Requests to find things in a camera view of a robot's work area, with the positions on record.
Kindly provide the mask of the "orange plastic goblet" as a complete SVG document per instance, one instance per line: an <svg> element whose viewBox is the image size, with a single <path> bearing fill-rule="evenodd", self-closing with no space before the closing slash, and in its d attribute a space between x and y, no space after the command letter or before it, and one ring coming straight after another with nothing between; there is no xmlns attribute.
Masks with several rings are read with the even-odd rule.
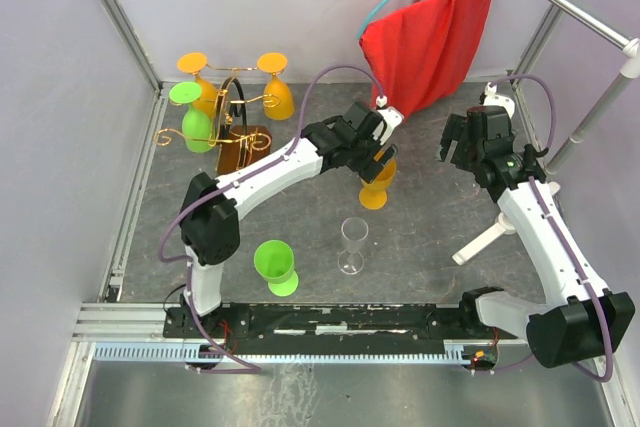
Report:
<svg viewBox="0 0 640 427"><path fill-rule="evenodd" d="M212 119L215 113L217 89L201 76L201 71L207 66L207 57L201 52L187 53L177 61L177 68L183 73L192 74L194 82L201 88L199 98L194 100L192 105Z"/></svg>
<svg viewBox="0 0 640 427"><path fill-rule="evenodd" d="M264 113L269 119L276 121L289 119L295 111L291 90L279 78L287 64L287 57L278 52L265 53L257 61L257 68L270 75L270 80L263 91Z"/></svg>
<svg viewBox="0 0 640 427"><path fill-rule="evenodd" d="M391 185L396 172L397 162L392 158L371 183L362 180L362 189L359 192L360 204L369 210L381 209L387 202L386 190Z"/></svg>

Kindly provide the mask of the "clear wine glass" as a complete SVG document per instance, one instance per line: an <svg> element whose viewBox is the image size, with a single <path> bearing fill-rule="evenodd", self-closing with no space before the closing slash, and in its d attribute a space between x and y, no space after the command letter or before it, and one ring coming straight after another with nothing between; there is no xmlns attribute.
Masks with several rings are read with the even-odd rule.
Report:
<svg viewBox="0 0 640 427"><path fill-rule="evenodd" d="M339 269L346 275L356 275L364 266L362 251L369 235L369 226L359 217L350 217L341 225L343 250L338 256Z"/></svg>

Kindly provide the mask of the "gold wire wine glass rack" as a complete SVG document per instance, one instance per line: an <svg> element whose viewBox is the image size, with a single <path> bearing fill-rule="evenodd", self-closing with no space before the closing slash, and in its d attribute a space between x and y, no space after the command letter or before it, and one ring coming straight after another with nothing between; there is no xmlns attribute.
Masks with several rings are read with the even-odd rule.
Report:
<svg viewBox="0 0 640 427"><path fill-rule="evenodd" d="M213 131L210 144L218 152L216 169L223 173L232 173L264 158L270 153L272 136L265 127L248 122L247 105L252 102L245 95L238 78L238 68L217 89L216 107L212 120ZM185 144L182 134L182 121L179 129L162 128L153 136L158 146L167 146L178 137Z"/></svg>

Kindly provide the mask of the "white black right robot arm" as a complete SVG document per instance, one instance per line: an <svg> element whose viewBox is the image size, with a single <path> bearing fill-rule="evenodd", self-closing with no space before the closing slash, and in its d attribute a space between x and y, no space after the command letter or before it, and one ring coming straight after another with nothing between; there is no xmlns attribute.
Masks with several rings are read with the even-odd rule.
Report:
<svg viewBox="0 0 640 427"><path fill-rule="evenodd" d="M498 287L464 293L457 314L468 337L492 327L525 340L546 368L605 359L599 381L612 375L613 355L636 312L626 292L614 293L595 272L564 223L539 158L527 144L514 148L515 132L501 106L452 114L437 159L473 174L513 226L540 279L545 301L536 304Z"/></svg>

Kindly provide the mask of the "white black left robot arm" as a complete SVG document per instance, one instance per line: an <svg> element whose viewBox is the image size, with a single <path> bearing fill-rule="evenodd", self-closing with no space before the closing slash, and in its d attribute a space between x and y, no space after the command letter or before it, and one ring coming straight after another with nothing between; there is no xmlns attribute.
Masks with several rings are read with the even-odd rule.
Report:
<svg viewBox="0 0 640 427"><path fill-rule="evenodd" d="M357 101L343 115L308 124L284 147L243 169L216 178L195 176L180 221L191 268L187 327L199 337L218 331L224 262L240 246L244 217L286 188L331 169L346 167L373 181L397 153L384 144L403 120L393 107L372 110Z"/></svg>

